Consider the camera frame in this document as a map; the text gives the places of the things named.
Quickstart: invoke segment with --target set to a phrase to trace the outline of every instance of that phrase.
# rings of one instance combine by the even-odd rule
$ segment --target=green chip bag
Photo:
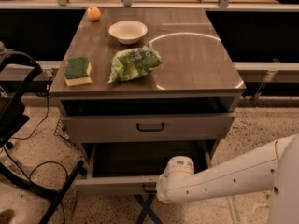
[[[111,65],[110,81],[127,81],[147,76],[154,67],[162,63],[159,53],[151,44],[139,49],[118,51]]]

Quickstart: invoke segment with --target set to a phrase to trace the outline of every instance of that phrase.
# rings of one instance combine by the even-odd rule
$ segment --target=black panel
[[[299,61],[299,12],[206,14],[233,62]]]
[[[36,60],[60,61],[84,9],[0,9],[0,40]]]

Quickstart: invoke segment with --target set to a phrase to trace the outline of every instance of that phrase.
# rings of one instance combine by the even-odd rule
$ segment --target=floor
[[[31,137],[13,139],[14,148],[7,152],[21,163],[28,175],[45,161],[58,162],[71,172],[82,155],[56,135],[60,117],[57,107],[51,105],[45,118],[46,99],[39,99],[26,103],[25,113],[31,119],[15,135],[26,138],[32,134]],[[296,98],[262,98],[257,107],[253,107],[249,99],[242,99],[235,114],[233,126],[212,159],[214,165],[275,139],[299,133],[299,99]],[[34,130],[43,118],[45,120]],[[20,173],[3,150],[0,150],[0,161]],[[31,178],[47,188],[59,189],[65,173],[61,166],[48,162],[38,167]],[[5,180],[0,180],[0,190],[0,224],[38,223],[50,204]],[[59,206],[50,223],[264,224],[270,199],[271,193],[264,191],[193,203],[161,203],[155,196],[83,196],[72,186],[63,200],[64,215]]]

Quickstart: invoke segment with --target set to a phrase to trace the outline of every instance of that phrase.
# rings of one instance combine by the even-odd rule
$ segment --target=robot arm
[[[295,174],[298,170],[299,134],[268,143],[197,174],[190,158],[178,156],[169,161],[159,176],[157,197],[166,203],[182,203],[273,189],[277,197],[273,202],[277,204],[271,203],[276,209],[270,210],[270,214],[277,216],[281,206],[278,197],[281,199],[282,193],[292,192],[291,197],[296,191],[298,198],[291,205],[299,206],[299,190],[295,188],[299,183],[299,175]],[[299,223],[298,212],[294,214]]]

